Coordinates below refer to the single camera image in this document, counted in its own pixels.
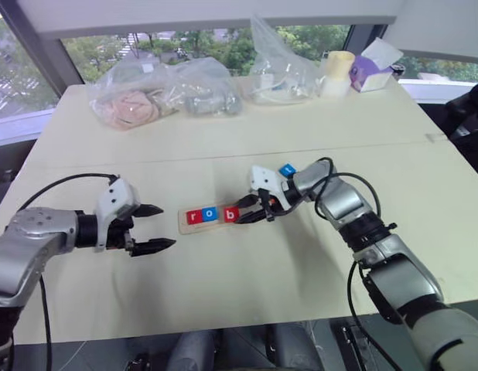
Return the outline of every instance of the window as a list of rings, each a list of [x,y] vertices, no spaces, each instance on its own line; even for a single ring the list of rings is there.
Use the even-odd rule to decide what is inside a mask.
[[[278,34],[294,53],[320,61],[340,50],[350,26],[283,26]],[[161,62],[212,56],[234,76],[249,73],[256,53],[251,29],[205,29],[188,32],[132,33],[64,39],[63,43],[85,82],[94,82],[119,60],[156,56]]]
[[[414,56],[403,56],[398,63],[406,68],[403,76],[405,79],[478,83],[478,64],[475,63],[418,58]]]
[[[58,100],[0,15],[0,119],[47,110]]]

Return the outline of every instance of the small blue cube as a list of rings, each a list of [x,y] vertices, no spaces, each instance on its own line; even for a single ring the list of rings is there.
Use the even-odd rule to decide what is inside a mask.
[[[280,172],[284,177],[288,178],[289,176],[295,174],[295,168],[291,164],[285,164],[278,170],[278,172]]]
[[[216,207],[205,207],[201,209],[201,216],[203,217],[203,222],[213,222],[218,219],[218,210]]]

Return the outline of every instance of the purple tissue box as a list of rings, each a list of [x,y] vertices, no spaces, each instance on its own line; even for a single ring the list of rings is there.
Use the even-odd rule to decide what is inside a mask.
[[[385,87],[390,76],[392,76],[390,67],[380,70],[373,60],[365,56],[357,56],[349,72],[353,88],[361,93]]]

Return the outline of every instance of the plastic bag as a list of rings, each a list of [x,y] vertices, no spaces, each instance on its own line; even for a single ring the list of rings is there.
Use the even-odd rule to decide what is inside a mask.
[[[247,92],[258,104],[296,104],[318,93],[319,71],[315,63],[294,54],[262,18],[251,18],[254,49],[258,53],[250,70],[252,88]]]
[[[163,92],[170,66],[157,59],[120,62],[88,87],[94,113],[113,128],[128,130],[175,112]]]
[[[235,115],[242,110],[228,69],[211,57],[172,66],[172,79],[164,96],[171,107],[194,116]]]

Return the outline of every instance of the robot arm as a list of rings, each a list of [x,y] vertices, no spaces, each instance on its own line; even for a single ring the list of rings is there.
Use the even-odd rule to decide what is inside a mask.
[[[42,207],[17,212],[0,236],[0,363],[9,354],[12,330],[51,257],[75,247],[125,249],[132,257],[164,250],[175,241],[136,243],[129,233],[133,216],[159,213],[163,210],[157,206],[142,205],[136,190],[121,178],[99,198],[94,215]]]
[[[272,221],[318,196],[316,205],[351,248],[354,260],[369,270],[364,286],[378,311],[389,322],[405,325],[426,369],[478,369],[478,322],[443,303],[435,277],[391,233],[396,226],[385,226],[366,199],[334,175],[327,160],[287,180],[253,167],[251,189],[258,193],[261,210],[243,215],[236,223]],[[237,204],[250,207],[254,201],[255,196],[248,195]]]

